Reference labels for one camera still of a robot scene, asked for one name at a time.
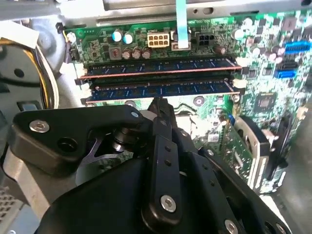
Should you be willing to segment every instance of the chip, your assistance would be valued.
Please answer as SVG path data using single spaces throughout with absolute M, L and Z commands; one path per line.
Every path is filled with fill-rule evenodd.
M 242 69 L 242 74 L 243 74 L 243 75 L 249 74 L 249 67 L 243 67 L 243 69 Z
M 255 43 L 260 43 L 261 40 L 262 40 L 262 37 L 256 37 L 256 38 L 254 39 L 254 42 L 255 42 Z
M 253 111 L 256 113 L 270 112 L 276 101 L 276 93 L 260 93 L 256 97 Z
M 286 17 L 284 18 L 283 25 L 281 31 L 291 31 L 296 28 L 297 18 L 296 17 Z
M 255 77 L 256 70 L 250 70 L 249 71 L 249 77 Z
M 265 76 L 269 76 L 272 74 L 272 68 L 271 67 L 267 67 L 264 69 L 264 75 Z
M 280 18 L 274 18 L 273 20 L 273 25 L 274 26 L 279 26 L 279 23 L 281 22 Z
M 264 26 L 266 24 L 267 20 L 266 19 L 261 19 L 259 21 L 259 26 Z
M 262 33 L 263 33 L 263 28 L 258 27 L 257 34 L 262 34 Z

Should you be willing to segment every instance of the electronic component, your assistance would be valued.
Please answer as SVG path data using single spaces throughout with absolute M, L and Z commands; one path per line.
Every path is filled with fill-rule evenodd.
M 274 18 L 273 19 L 273 26 L 279 26 L 280 22 L 281 22 L 280 18 Z
M 266 22 L 267 22 L 266 19 L 259 20 L 259 26 L 264 26 L 266 24 Z
M 285 48 L 284 47 L 280 47 L 278 45 L 273 46 L 272 50 L 273 53 L 277 54 L 277 56 L 281 56 L 285 53 Z
M 260 55 L 261 50 L 257 46 L 253 46 L 250 48 L 250 52 L 252 53 L 254 57 L 257 57 Z
M 141 54 L 142 54 L 141 48 L 135 47 L 135 48 L 133 49 L 133 52 L 132 52 L 132 57 L 133 57 L 134 59 L 139 59 L 139 58 L 141 57 Z
M 151 55 L 152 55 L 152 50 L 150 48 L 147 48 L 147 47 L 143 48 L 143 51 L 142 51 L 143 58 L 150 59 Z
M 283 25 L 281 31 L 291 31 L 296 28 L 297 18 L 296 17 L 286 17 L 283 20 Z
M 271 74 L 272 74 L 272 68 L 271 67 L 267 67 L 267 68 L 264 69 L 263 75 L 269 76 Z
M 108 49 L 108 52 L 109 52 L 109 58 L 111 60 L 121 60 L 122 59 L 120 47 L 110 47 Z
M 249 67 L 243 67 L 242 68 L 242 74 L 243 75 L 248 75 L 249 74 L 249 70 L 250 70 Z
M 265 56 L 270 60 L 274 61 L 276 59 L 276 53 L 273 53 L 271 51 L 266 51 Z
M 169 33 L 148 33 L 147 45 L 150 48 L 163 48 L 169 46 Z
M 308 108 L 305 106 L 299 106 L 298 110 L 297 110 L 297 118 L 299 120 L 304 120 L 306 117 L 306 113 L 308 112 Z
M 130 59 L 131 58 L 131 49 L 130 48 L 124 49 L 122 52 L 122 57 L 124 59 Z
M 191 50 L 191 42 L 189 41 L 189 47 L 188 48 L 183 48 L 183 49 L 179 49 L 178 42 L 171 42 L 171 50 L 172 51 Z
M 251 47 L 253 44 L 254 44 L 254 38 L 253 37 L 247 37 L 246 47 Z
M 242 40 L 245 36 L 244 30 L 234 29 L 231 33 L 231 37 L 235 40 Z
M 124 36 L 123 36 L 123 42 L 125 44 L 131 44 L 133 42 L 133 36 L 131 33 L 126 33 Z
M 257 34 L 262 34 L 263 33 L 263 28 L 261 27 L 258 27 L 257 28 Z
M 122 39 L 122 32 L 120 30 L 116 30 L 112 33 L 112 39 L 114 42 L 120 42 Z
M 253 111 L 255 113 L 270 112 L 273 110 L 277 94 L 276 93 L 260 93 L 257 95 Z
M 197 34 L 197 44 L 199 46 L 214 45 L 215 36 L 212 33 L 198 33 Z
M 297 54 L 310 51 L 311 42 L 308 41 L 297 41 L 289 42 L 285 44 L 285 54 Z
M 120 48 L 110 48 L 110 54 L 119 55 L 121 59 Z M 132 52 L 132 57 L 139 59 L 141 49 L 135 48 Z M 120 76 L 138 76 L 147 74 L 175 74 L 184 72 L 204 72 L 204 71 L 227 71 L 241 69 L 230 58 L 200 58 L 200 59 L 168 59 L 168 60 L 153 60 L 150 62 L 127 61 L 124 63 L 105 64 L 103 66 L 90 67 L 88 74 L 79 78 L 105 78 L 105 77 L 120 77 Z
M 217 55 L 225 55 L 226 49 L 225 49 L 223 46 L 215 45 L 215 46 L 214 46 L 214 52 L 215 52 Z
M 256 38 L 254 39 L 254 42 L 255 42 L 255 43 L 260 43 L 261 40 L 262 40 L 262 37 L 256 37 Z

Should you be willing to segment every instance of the metal screw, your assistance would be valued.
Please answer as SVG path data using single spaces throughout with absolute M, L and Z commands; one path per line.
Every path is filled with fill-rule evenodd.
M 161 122 L 162 125 L 167 126 L 167 123 L 165 121 L 161 120 L 160 122 Z
M 207 150 L 207 153 L 210 155 L 210 156 L 214 156 L 215 154 L 214 154 L 214 152 L 212 151 L 212 150 Z
M 231 220 L 226 219 L 224 221 L 224 224 L 225 224 L 226 229 L 229 231 L 229 233 L 231 233 L 231 234 L 238 234 L 238 229 L 237 229 L 237 227 L 235 226 L 235 224 Z
M 285 229 L 279 223 L 277 223 L 276 226 L 282 234 L 286 234 Z
M 233 101 L 234 103 L 238 103 L 239 100 L 240 100 L 240 97 L 239 97 L 238 94 L 232 96 L 232 101 Z
M 182 129 L 181 130 L 182 135 L 184 135 L 185 137 L 187 137 L 187 133 Z
M 29 124 L 31 131 L 36 133 L 46 133 L 50 130 L 50 126 L 46 121 L 34 120 Z
M 138 114 L 137 114 L 136 112 L 133 112 L 133 111 L 132 111 L 131 114 L 132 114 L 133 117 L 138 118 Z
M 66 36 L 67 36 L 68 41 L 71 43 L 75 42 L 77 39 L 74 33 L 68 33 Z
M 174 211 L 176 211 L 176 202 L 173 200 L 172 197 L 168 196 L 168 195 L 164 195 L 160 198 L 160 203 L 162 208 L 164 208 L 164 210 L 173 213 Z

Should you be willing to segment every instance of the screw hole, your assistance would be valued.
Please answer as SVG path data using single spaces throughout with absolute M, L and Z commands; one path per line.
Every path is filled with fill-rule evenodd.
M 311 0 L 303 0 L 301 1 L 301 6 L 309 6 L 311 4 Z
M 203 13 L 205 15 L 211 15 L 214 12 L 214 9 L 212 7 L 206 7 L 203 9 Z
M 269 222 L 265 222 L 264 225 L 267 234 L 276 234 L 274 227 Z
M 166 164 L 168 167 L 171 167 L 171 161 L 165 160 L 165 164 Z
M 14 70 L 14 74 L 19 78 L 23 78 L 25 76 L 24 72 L 19 68 L 16 68 Z
M 58 147 L 67 153 L 71 153 L 77 150 L 77 142 L 71 138 L 63 137 L 58 140 Z

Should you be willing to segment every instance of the green circuit board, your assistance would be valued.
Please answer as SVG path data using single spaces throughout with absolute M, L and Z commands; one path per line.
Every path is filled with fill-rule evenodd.
M 126 50 L 133 52 L 139 49 L 141 53 L 147 50 L 150 56 L 143 58 L 141 55 L 137 60 L 159 61 L 166 58 L 220 56 L 215 48 L 216 46 L 224 48 L 225 56 L 233 56 L 242 67 L 241 72 L 232 73 L 232 76 L 246 82 L 245 92 L 240 94 L 238 103 L 232 102 L 235 94 L 202 95 L 205 101 L 200 107 L 194 103 L 198 95 L 177 94 L 175 97 L 168 97 L 168 102 L 174 106 L 179 127 L 190 133 L 196 147 L 211 145 L 236 173 L 248 182 L 251 153 L 229 123 L 225 127 L 220 124 L 219 117 L 228 114 L 232 114 L 233 117 L 246 115 L 259 128 L 275 131 L 282 117 L 291 115 L 292 126 L 288 141 L 291 142 L 295 138 L 304 118 L 300 108 L 304 108 L 311 97 L 311 91 L 307 89 L 305 83 L 312 77 L 312 54 L 311 50 L 305 50 L 278 55 L 274 48 L 284 48 L 287 43 L 292 42 L 311 41 L 312 10 L 189 20 L 188 29 L 190 47 L 183 51 L 173 50 L 172 47 L 173 43 L 177 43 L 175 21 L 74 28 L 67 29 L 65 33 L 71 34 L 71 37 L 74 35 L 71 55 L 76 65 L 83 64 L 84 67 L 113 64 L 115 60 L 121 62 L 136 60 L 133 57 L 125 59 L 122 53 Z M 125 44 L 122 40 L 114 42 L 112 34 L 116 30 L 122 35 L 130 34 L 133 42 L 130 44 Z M 168 46 L 150 48 L 148 40 L 150 33 L 168 34 Z M 117 51 L 117 59 L 113 57 L 114 50 Z M 274 53 L 276 58 L 272 59 L 271 55 Z M 279 64 L 288 61 L 297 65 L 296 73 L 291 77 L 278 78 L 275 72 Z M 151 100 L 151 98 L 104 100 L 96 105 L 130 104 L 144 110 Z

